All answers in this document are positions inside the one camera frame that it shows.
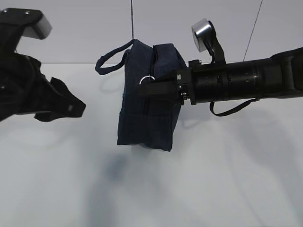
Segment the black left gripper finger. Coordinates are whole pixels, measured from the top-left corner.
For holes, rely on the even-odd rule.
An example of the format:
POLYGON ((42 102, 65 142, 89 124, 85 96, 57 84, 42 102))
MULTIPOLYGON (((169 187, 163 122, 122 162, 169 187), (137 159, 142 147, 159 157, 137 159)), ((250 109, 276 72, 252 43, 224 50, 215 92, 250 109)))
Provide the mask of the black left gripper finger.
POLYGON ((81 118, 86 104, 74 96, 61 80, 51 78, 50 84, 56 92, 50 118, 81 118))
POLYGON ((65 116, 60 113, 47 112, 47 113, 36 113, 34 118, 41 122, 51 122, 57 119, 65 118, 65 116))

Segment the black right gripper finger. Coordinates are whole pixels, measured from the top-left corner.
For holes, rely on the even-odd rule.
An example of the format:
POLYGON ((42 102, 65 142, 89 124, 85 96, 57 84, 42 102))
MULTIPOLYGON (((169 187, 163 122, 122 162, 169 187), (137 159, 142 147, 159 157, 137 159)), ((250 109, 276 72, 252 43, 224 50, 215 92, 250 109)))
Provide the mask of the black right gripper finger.
POLYGON ((143 83, 138 88, 138 95, 160 100, 178 100, 178 89, 174 82, 143 83))

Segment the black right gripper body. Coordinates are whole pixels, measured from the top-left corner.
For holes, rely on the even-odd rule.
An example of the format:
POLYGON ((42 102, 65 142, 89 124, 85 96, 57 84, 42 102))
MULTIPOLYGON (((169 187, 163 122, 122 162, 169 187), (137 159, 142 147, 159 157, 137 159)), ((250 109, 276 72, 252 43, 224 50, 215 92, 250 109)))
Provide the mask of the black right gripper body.
POLYGON ((189 100, 191 105, 196 105, 204 102, 204 78, 199 71, 202 61, 192 60, 188 63, 188 68, 177 71, 178 101, 184 105, 189 100))

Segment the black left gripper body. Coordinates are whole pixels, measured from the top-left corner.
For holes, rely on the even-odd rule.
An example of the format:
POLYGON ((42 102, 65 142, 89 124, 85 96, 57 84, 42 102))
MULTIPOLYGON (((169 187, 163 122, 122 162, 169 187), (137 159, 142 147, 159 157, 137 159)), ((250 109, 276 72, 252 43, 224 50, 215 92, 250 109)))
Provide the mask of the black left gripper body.
POLYGON ((41 62, 18 53, 0 55, 0 120, 13 115, 51 112, 53 86, 41 62))

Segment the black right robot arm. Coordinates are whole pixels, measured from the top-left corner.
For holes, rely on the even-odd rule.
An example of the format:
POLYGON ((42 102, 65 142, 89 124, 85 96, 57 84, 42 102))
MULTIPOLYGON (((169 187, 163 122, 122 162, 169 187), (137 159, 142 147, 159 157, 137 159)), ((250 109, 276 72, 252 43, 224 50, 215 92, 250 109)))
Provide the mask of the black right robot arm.
POLYGON ((241 99, 295 98, 303 96, 302 48, 266 59, 235 63, 200 64, 190 61, 159 79, 144 82, 140 96, 192 105, 241 99))

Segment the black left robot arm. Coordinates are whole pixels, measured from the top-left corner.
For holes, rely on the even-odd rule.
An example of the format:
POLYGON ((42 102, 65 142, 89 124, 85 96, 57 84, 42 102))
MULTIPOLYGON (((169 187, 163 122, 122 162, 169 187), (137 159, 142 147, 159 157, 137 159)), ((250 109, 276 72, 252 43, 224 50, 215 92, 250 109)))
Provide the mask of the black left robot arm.
POLYGON ((0 25, 0 119, 26 114, 41 122, 81 118, 86 104, 60 79, 47 80, 39 60, 15 52, 24 29, 0 25))

